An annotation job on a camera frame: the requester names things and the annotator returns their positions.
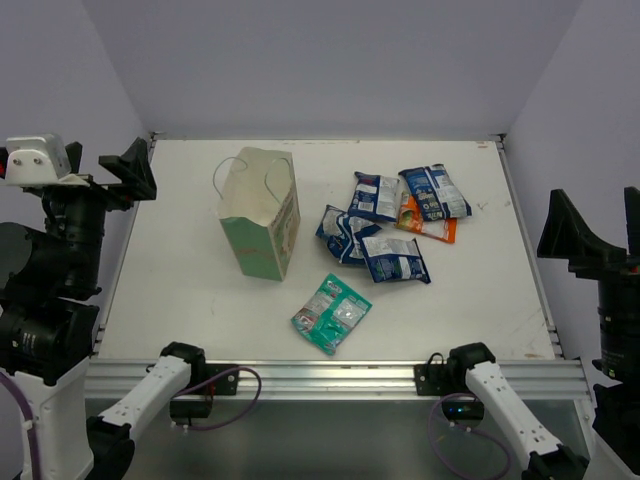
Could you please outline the black left base bracket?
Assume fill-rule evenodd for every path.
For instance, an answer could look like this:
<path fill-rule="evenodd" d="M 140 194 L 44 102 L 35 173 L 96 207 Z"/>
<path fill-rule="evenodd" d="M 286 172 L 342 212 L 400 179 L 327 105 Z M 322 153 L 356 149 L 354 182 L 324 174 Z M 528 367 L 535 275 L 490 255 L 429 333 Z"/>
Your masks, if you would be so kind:
<path fill-rule="evenodd" d="M 236 364 L 207 363 L 204 380 L 216 377 L 216 380 L 202 387 L 200 392 L 205 396 L 235 396 L 238 388 L 238 371 Z"/>

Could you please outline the aluminium mounting rail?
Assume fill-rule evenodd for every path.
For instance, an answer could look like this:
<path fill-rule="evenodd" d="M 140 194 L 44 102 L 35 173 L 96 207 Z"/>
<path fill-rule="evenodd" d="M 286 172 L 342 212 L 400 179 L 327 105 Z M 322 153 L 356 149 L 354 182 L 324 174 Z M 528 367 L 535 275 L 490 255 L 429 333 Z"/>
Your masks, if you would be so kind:
<path fill-rule="evenodd" d="M 147 373 L 149 360 L 93 360 L 85 381 L 88 399 L 124 397 Z M 262 400 L 404 401 L 418 397 L 424 380 L 411 361 L 247 361 L 262 379 Z M 578 361 L 506 361 L 503 377 L 524 400 L 588 400 Z"/>

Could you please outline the dark blue snack packet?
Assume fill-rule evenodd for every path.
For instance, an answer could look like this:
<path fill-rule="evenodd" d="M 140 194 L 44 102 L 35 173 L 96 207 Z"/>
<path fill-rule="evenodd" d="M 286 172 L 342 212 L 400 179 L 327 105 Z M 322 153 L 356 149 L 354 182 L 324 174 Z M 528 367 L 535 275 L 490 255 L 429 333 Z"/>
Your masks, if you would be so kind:
<path fill-rule="evenodd" d="M 365 265 L 374 283 L 409 280 L 431 283 L 415 239 L 361 237 L 360 245 Z"/>

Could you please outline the green paper gift bag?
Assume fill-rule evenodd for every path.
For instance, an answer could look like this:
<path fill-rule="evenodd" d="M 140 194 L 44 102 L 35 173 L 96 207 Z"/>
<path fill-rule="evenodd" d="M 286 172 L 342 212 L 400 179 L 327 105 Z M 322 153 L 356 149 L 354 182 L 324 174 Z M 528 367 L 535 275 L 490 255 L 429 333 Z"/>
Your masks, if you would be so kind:
<path fill-rule="evenodd" d="M 286 277 L 300 226 L 300 208 L 291 153 L 244 147 L 218 166 L 229 166 L 219 196 L 217 217 L 238 261 L 250 277 Z"/>

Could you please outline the green snack packet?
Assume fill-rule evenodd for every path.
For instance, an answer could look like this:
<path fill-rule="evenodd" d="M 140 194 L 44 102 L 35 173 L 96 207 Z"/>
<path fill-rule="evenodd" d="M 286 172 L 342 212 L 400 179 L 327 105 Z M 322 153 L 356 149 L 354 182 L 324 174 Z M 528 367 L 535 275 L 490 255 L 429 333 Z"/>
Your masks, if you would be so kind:
<path fill-rule="evenodd" d="M 333 356 L 371 309 L 371 302 L 328 274 L 291 323 L 308 342 Z"/>

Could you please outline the black base bracket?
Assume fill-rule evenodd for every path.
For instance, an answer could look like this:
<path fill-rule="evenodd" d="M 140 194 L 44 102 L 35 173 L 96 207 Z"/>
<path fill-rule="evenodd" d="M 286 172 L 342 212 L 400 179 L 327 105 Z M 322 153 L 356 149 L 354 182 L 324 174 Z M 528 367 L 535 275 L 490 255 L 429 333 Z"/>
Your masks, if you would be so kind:
<path fill-rule="evenodd" d="M 204 380 L 216 377 L 216 380 L 202 387 L 200 392 L 205 396 L 235 396 L 238 388 L 238 371 L 236 364 L 207 363 Z"/>
<path fill-rule="evenodd" d="M 435 352 L 424 363 L 413 366 L 416 394 L 421 397 L 441 397 L 451 392 L 451 383 L 444 356 Z"/>

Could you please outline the black right base bracket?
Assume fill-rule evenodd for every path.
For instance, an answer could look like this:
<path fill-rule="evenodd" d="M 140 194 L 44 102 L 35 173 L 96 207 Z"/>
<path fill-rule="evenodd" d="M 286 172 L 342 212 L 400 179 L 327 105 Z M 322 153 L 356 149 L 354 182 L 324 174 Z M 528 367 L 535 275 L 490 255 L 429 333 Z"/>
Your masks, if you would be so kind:
<path fill-rule="evenodd" d="M 451 383 L 444 356 L 435 352 L 424 363 L 413 366 L 416 394 L 421 397 L 441 397 L 451 392 Z"/>

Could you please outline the blue white snack packet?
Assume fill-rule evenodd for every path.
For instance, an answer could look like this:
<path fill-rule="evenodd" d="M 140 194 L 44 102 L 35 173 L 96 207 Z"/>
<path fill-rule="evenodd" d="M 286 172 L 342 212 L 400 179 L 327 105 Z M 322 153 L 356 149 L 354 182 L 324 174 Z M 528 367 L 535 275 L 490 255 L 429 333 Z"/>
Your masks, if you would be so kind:
<path fill-rule="evenodd" d="M 360 239 L 374 236 L 381 230 L 379 225 L 370 220 L 327 205 L 315 236 L 325 243 L 340 264 L 364 266 Z"/>
<path fill-rule="evenodd" d="M 472 209 L 451 180 L 443 164 L 401 170 L 403 178 L 426 222 L 472 216 Z"/>
<path fill-rule="evenodd" d="M 360 171 L 354 176 L 356 186 L 347 213 L 371 221 L 394 222 L 399 179 Z"/>

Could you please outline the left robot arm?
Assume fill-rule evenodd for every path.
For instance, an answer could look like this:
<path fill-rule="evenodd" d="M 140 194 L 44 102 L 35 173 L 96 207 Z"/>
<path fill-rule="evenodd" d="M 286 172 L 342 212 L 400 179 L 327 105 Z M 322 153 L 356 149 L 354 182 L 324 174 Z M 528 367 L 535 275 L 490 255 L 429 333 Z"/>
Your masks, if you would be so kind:
<path fill-rule="evenodd" d="M 157 194 L 147 142 L 135 139 L 121 155 L 100 158 L 115 177 L 101 185 L 80 173 L 82 146 L 46 134 L 9 139 L 1 176 L 38 196 L 46 228 L 1 226 L 1 382 L 22 415 L 25 479 L 120 479 L 137 441 L 172 400 L 212 397 L 244 372 L 232 364 L 208 374 L 204 351 L 173 342 L 119 402 L 85 414 L 85 377 L 93 351 L 97 275 L 107 212 L 125 211 Z M 416 389 L 438 396 L 436 409 L 468 398 L 482 405 L 507 436 L 503 452 L 525 479 L 635 479 L 630 395 L 599 387 L 594 449 L 575 454 L 553 436 L 511 387 L 486 345 L 432 355 L 414 370 Z"/>

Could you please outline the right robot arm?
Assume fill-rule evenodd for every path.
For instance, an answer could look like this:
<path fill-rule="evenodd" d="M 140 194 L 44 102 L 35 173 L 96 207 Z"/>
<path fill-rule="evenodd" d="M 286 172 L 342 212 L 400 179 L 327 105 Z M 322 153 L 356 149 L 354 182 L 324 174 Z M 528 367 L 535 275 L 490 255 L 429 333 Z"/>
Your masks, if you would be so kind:
<path fill-rule="evenodd" d="M 600 358 L 594 367 L 613 380 L 596 384 L 595 451 L 575 454 L 551 434 L 504 378 L 483 343 L 451 350 L 445 379 L 475 395 L 511 444 L 524 479 L 636 479 L 639 476 L 639 191 L 624 190 L 627 245 L 612 245 L 588 227 L 568 195 L 550 194 L 537 246 L 543 259 L 567 261 L 569 272 L 598 286 Z"/>

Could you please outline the orange snack packet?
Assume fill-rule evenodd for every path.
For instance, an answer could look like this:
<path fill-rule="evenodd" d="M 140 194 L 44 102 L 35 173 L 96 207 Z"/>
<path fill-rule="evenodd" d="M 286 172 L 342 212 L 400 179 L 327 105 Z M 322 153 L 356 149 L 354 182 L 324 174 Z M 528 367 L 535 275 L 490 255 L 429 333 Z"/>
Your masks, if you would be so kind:
<path fill-rule="evenodd" d="M 412 195 L 404 191 L 401 195 L 400 207 L 395 222 L 397 229 L 420 234 L 447 244 L 456 241 L 457 220 L 446 219 L 425 221 Z"/>

